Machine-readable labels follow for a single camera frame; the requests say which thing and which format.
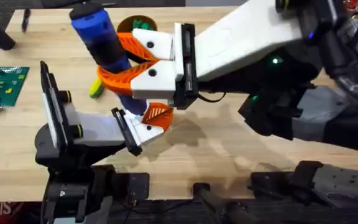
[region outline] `green lego baseplate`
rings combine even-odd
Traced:
[[[14,106],[19,96],[29,67],[0,67],[0,106]]]

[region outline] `butcher block table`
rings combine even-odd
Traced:
[[[173,32],[174,22],[196,24],[205,30],[235,7],[171,7],[107,9],[114,26],[132,15],[153,18],[158,30]],[[32,10],[27,33],[22,33],[23,10],[14,13],[6,31],[17,42],[0,50],[0,66],[30,67],[15,107],[0,113],[0,201],[40,201],[47,168],[35,162],[34,138],[46,122],[42,104],[39,63],[44,60],[58,87],[70,90],[78,111],[111,114],[121,107],[118,97],[105,91],[89,97],[96,64],[71,27],[69,9]],[[321,75],[318,84],[332,85]],[[207,95],[210,98],[220,97]],[[208,182],[224,197],[251,198],[247,190],[254,171],[291,171],[301,160],[321,161],[358,169],[358,152],[343,147],[300,140],[263,137],[237,113],[246,95],[228,94],[220,103],[196,101],[186,111],[175,111],[172,128],[144,147],[135,157],[126,149],[97,164],[112,164],[119,172],[148,172],[150,198],[190,198],[195,182]]]

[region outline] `screw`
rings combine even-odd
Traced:
[[[154,43],[151,42],[151,41],[149,41],[149,42],[147,42],[146,46],[147,46],[148,48],[153,48],[153,47],[154,47]]]
[[[151,77],[154,77],[154,76],[157,75],[157,71],[156,71],[155,69],[150,69],[150,70],[149,70],[149,75],[150,75]]]

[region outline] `black marker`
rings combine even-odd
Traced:
[[[31,11],[29,8],[24,9],[24,17],[23,17],[23,23],[22,23],[22,32],[25,33],[27,30],[27,25],[29,25],[29,17],[30,17]]]

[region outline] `blue bottle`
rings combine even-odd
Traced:
[[[70,12],[70,19],[72,26],[98,65],[112,73],[131,68],[109,14],[102,5],[93,2],[79,4]],[[147,108],[146,100],[135,100],[128,95],[117,95],[125,109],[133,114],[143,114]]]

